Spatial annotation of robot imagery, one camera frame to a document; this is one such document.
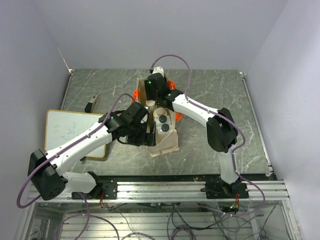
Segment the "beige canvas tote bag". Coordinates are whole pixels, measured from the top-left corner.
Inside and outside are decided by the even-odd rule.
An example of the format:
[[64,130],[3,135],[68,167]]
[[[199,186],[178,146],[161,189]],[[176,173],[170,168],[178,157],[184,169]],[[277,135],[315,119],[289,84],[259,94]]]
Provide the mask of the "beige canvas tote bag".
[[[162,77],[160,73],[156,73],[156,74],[150,75],[149,77],[137,78],[136,89],[133,94],[134,100],[145,107],[146,101],[147,101],[146,90],[156,90],[156,89],[165,91],[166,92],[165,96],[169,96],[170,93],[172,93],[176,89],[176,87],[171,80],[167,79],[166,74],[164,74],[164,77]],[[176,130],[176,120],[181,118],[182,114],[177,113],[174,110],[171,110],[165,103],[165,100],[163,100],[163,102],[156,102],[156,106],[157,108],[162,107],[167,111],[167,115],[169,115],[171,118],[173,132],[171,132],[165,138],[161,139],[157,134],[157,129],[155,130],[156,145],[147,147],[151,157],[157,157],[159,155],[163,155],[163,154],[167,154],[167,153],[179,150],[179,138],[178,138],[178,132]],[[151,117],[149,114],[149,119],[147,122],[147,130],[146,130],[147,133],[150,132],[150,129],[153,125],[155,125],[155,127],[158,126],[155,122],[155,118]]]

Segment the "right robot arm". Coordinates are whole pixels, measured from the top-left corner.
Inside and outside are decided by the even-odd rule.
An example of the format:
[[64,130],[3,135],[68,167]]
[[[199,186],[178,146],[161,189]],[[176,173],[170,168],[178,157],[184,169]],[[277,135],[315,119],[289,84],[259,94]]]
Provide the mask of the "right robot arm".
[[237,143],[238,130],[227,108],[215,109],[203,105],[178,89],[171,89],[161,67],[152,69],[144,80],[146,99],[170,111],[181,113],[203,125],[207,142],[217,152],[220,165],[221,194],[226,198],[238,192],[241,183],[237,164],[232,158],[232,150]]

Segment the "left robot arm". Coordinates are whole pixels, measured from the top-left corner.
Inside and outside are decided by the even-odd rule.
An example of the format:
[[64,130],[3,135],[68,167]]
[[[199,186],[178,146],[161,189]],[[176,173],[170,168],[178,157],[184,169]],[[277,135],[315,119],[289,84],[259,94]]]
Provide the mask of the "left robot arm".
[[126,110],[103,115],[88,130],[47,153],[40,149],[34,151],[30,155],[27,175],[40,198],[49,201],[65,192],[73,199],[79,198],[80,194],[87,199],[100,199],[108,194],[114,199],[114,183],[104,183],[92,171],[72,173],[69,168],[95,149],[121,138],[126,139],[126,145],[155,146],[156,123],[149,122],[149,116],[146,107],[134,102]]

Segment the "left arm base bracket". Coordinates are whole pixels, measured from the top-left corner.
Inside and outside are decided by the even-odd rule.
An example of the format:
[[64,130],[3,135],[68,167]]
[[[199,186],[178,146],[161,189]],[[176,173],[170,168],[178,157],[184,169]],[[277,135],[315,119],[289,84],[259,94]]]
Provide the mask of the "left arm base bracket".
[[89,193],[82,193],[86,200],[115,200],[118,185],[114,181],[99,182]]

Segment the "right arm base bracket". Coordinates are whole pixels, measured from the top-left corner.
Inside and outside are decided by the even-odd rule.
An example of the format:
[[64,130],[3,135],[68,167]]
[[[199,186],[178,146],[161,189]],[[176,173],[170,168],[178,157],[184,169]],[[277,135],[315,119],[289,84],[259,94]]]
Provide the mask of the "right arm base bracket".
[[236,199],[236,196],[240,199],[249,198],[249,191],[245,183],[241,183],[236,189],[231,190],[226,185],[208,182],[200,191],[205,193],[207,199]]

